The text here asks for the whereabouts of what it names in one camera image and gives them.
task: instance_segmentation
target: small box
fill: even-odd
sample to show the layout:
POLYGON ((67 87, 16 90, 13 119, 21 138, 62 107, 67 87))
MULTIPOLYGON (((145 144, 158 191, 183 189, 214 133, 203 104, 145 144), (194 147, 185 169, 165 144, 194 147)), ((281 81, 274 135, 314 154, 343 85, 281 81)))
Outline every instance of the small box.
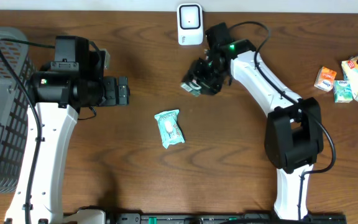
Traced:
POLYGON ((316 82, 314 86, 324 91, 331 91, 334 86, 336 72, 323 67, 320 69, 317 75, 316 82))
POLYGON ((353 100, 351 84, 349 81, 334 81, 334 101, 335 103, 348 103, 353 100))

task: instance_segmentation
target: orange box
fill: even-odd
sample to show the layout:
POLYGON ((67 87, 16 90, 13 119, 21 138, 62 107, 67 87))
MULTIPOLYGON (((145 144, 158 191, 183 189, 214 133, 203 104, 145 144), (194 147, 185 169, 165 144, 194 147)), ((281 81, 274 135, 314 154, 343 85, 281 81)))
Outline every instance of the orange box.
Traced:
POLYGON ((336 72, 323 67, 320 69, 317 75, 314 86, 324 91, 331 91, 334 88, 336 72))

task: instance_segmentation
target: white plastic casing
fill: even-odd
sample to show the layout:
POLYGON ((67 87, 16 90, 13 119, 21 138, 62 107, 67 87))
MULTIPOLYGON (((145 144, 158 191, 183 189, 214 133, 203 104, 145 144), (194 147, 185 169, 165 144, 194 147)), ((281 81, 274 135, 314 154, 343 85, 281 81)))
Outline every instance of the white plastic casing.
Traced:
POLYGON ((77 224, 106 224, 106 213, 98 209, 79 210, 77 213, 65 217, 63 223, 77 224))
MULTIPOLYGON (((231 60, 230 68, 233 78, 247 88, 266 116, 278 106, 281 108, 291 106, 292 103, 281 97, 255 68, 254 55, 255 52, 249 50, 231 60)), ((260 69, 281 91, 285 91, 285 94, 294 100, 301 98, 300 95, 291 91, 273 74, 260 57, 260 54, 258 54, 257 60, 260 69)))
MULTIPOLYGON (((305 165, 287 174, 283 169, 277 169, 277 199, 274 211, 280 219, 298 220, 298 202, 302 172, 311 171, 313 165, 305 165)), ((308 214, 306 194, 308 193, 309 176, 305 175, 302 188, 301 218, 308 214)))
POLYGON ((178 42, 180 45, 198 45, 203 42, 203 9, 199 4, 186 3, 178 6, 178 42))
MULTIPOLYGON (((231 75, 238 80, 250 92, 252 97, 258 102, 259 106, 267 116, 276 107, 286 108, 292 103, 281 95, 263 78, 255 67, 255 52, 247 51, 239 54, 237 58, 231 60, 231 75)), ((290 98, 297 100, 301 97, 286 87, 266 66, 260 55, 257 60, 260 69, 281 91, 290 98)), ((277 169, 277 199, 274 203, 274 210, 280 219, 298 220, 298 202, 300 191, 300 175, 304 171, 313 169, 313 165, 305 165, 294 170, 292 174, 287 174, 283 169, 277 169)), ((306 194, 308 190, 309 175, 305 176, 303 182, 301 218, 308 214, 306 208, 306 194)))
MULTIPOLYGON (((35 109, 40 122, 44 125, 42 137, 45 141, 40 145, 32 184, 31 223, 38 223, 40 219, 47 219, 49 223, 61 223, 63 221, 62 185, 67 148, 78 113, 71 106, 59 108, 58 103, 37 103, 35 109)), ((22 206, 25 202, 37 137, 37 125, 30 108, 27 110, 27 115, 29 126, 19 183, 5 216, 5 220, 11 218, 13 224, 25 223, 22 206)))

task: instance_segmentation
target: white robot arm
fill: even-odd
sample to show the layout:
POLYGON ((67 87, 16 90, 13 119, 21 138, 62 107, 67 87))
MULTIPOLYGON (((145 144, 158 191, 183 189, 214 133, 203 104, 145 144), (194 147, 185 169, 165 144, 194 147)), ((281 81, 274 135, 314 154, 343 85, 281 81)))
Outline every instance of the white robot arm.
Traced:
MULTIPOLYGON (((43 124, 44 141, 40 145, 31 190, 31 223, 38 223, 39 220, 62 223, 63 175, 68 143, 77 123, 78 113, 71 106, 59 108, 58 103, 37 103, 36 110, 43 124)), ((12 223, 25 223, 22 207, 37 137, 37 125, 30 109, 27 115, 29 125, 21 174, 13 201, 5 215, 5 220, 11 219, 12 223)))
POLYGON ((229 72, 231 78, 249 91, 267 117, 265 150, 277 168, 275 213, 280 219, 303 219, 308 214, 306 191, 309 175, 303 179, 303 185, 300 176, 313 169, 317 154, 323 150, 323 135, 316 123, 293 103, 299 102, 302 108, 319 119, 317 102, 313 98, 302 100, 286 87, 260 55, 255 56, 256 48, 248 40, 231 38, 225 23, 208 29, 206 38, 210 47, 206 51, 207 59, 199 59, 191 66, 182 87, 195 96, 214 95, 221 90, 229 72), (283 92, 293 101, 284 98, 283 92), (301 123, 301 126, 292 130, 292 122, 301 123))
MULTIPOLYGON (((287 108, 292 105, 291 102, 283 98, 272 86, 266 82, 259 71, 255 68, 253 51, 247 51, 239 54, 237 58, 231 60, 231 75, 239 81, 249 93, 254 97, 261 109, 267 116, 275 108, 287 108)), ((260 55, 257 60, 259 67, 266 76, 276 84, 282 91, 293 99, 300 99, 301 96, 292 92, 286 87, 270 69, 266 66, 260 55)), ((304 171, 312 170, 313 165, 304 165, 287 174, 283 169, 277 169, 277 199, 274 203, 274 210, 279 218, 286 220, 298 220, 298 199, 300 190, 300 175, 304 171)), ((301 217, 308 214, 306 208, 306 193, 309 176, 305 177, 304 190, 302 192, 301 217)))

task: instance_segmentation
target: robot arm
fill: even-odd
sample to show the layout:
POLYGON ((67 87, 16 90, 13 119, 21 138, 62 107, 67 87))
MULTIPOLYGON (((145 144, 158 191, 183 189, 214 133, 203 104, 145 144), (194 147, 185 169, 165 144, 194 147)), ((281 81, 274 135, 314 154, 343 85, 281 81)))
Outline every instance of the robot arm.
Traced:
MULTIPOLYGON (((182 87, 196 96, 214 95, 221 90, 227 75, 245 86, 267 116, 265 151, 277 168, 275 213, 280 219, 298 220, 300 211, 300 217, 303 218, 308 214, 308 175, 303 182, 302 203, 298 209, 300 175, 313 169, 317 154, 323 150, 321 130, 296 105, 283 98, 260 74, 254 62, 256 49, 248 40, 232 39, 224 23, 207 30, 206 36, 210 47, 206 52, 207 59, 199 59, 192 65, 183 79, 182 87), (301 126, 292 129, 292 122, 301 123, 301 126)), ((316 100, 302 100, 270 71, 260 55, 257 55, 257 60, 269 80, 320 119, 316 100)))
MULTIPOLYGON (((104 212, 87 211, 63 219, 62 184, 68 143, 82 107, 126 105, 129 99, 127 78, 104 77, 109 55, 87 39, 58 36, 55 60, 34 73, 27 89, 42 126, 29 205, 30 223, 104 223, 104 212), (89 50, 93 45, 95 52, 89 50)), ((25 196, 34 159, 37 124, 29 108, 27 142, 16 192, 6 212, 5 223, 25 223, 25 196)))
MULTIPOLYGON (((256 102, 267 116, 273 112, 275 108, 287 108, 292 105, 291 102, 281 97, 281 95, 272 88, 261 76, 259 71, 255 69, 253 51, 241 53, 231 60, 231 75, 239 81, 249 93, 254 97, 256 102)), ((273 81, 282 91, 293 98, 300 99, 301 97, 292 92, 286 87, 266 66, 260 55, 257 56, 260 68, 264 71, 266 76, 273 81)), ((287 174, 283 169, 277 169, 277 199, 274 203, 274 210, 280 219, 297 220, 298 219, 298 199, 300 190, 300 175, 302 172, 313 169, 313 165, 304 165, 293 171, 292 174, 287 174)), ((304 188, 302 192, 301 203, 301 217, 308 214, 306 208, 306 194, 309 176, 304 180, 304 188)))

